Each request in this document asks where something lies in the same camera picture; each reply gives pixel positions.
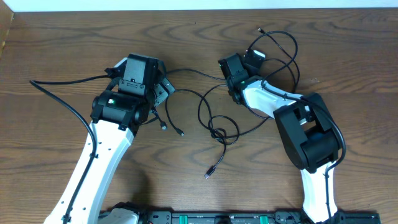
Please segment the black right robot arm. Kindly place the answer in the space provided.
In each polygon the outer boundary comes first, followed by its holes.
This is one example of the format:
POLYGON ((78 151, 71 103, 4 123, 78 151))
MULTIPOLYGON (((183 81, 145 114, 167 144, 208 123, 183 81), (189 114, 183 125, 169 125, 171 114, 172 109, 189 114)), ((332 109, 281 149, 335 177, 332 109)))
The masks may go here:
POLYGON ((342 132, 323 98, 278 89, 259 76, 265 55, 233 54, 218 61, 233 101, 275 120, 285 152, 300 170, 303 211, 312 223, 336 223, 333 173, 346 154, 342 132))

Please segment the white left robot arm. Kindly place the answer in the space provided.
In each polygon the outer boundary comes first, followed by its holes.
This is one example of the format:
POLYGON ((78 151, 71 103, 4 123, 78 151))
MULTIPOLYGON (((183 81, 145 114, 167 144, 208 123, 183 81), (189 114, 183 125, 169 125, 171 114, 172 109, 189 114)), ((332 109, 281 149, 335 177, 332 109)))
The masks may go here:
POLYGON ((109 185, 139 127, 174 87, 163 61, 129 54, 107 68, 110 83, 93 100, 82 154, 46 223, 97 223, 109 185))

